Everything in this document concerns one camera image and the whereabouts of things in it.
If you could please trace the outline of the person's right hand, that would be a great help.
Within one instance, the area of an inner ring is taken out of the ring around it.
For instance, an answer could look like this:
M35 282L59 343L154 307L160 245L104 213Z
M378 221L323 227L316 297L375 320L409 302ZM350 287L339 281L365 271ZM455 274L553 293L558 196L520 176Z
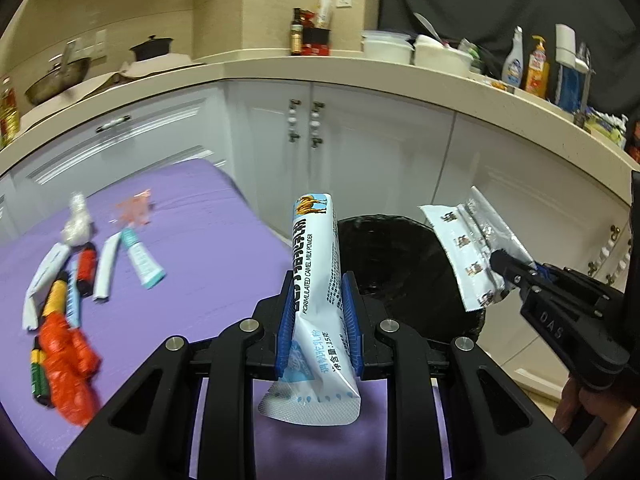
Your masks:
M589 470L596 468L611 452L637 413L637 409L611 391L594 393L582 388L579 382L568 376L562 390L561 401L552 419L561 432L570 428L576 413L583 408L590 415L604 422L602 434L595 444L582 454Z

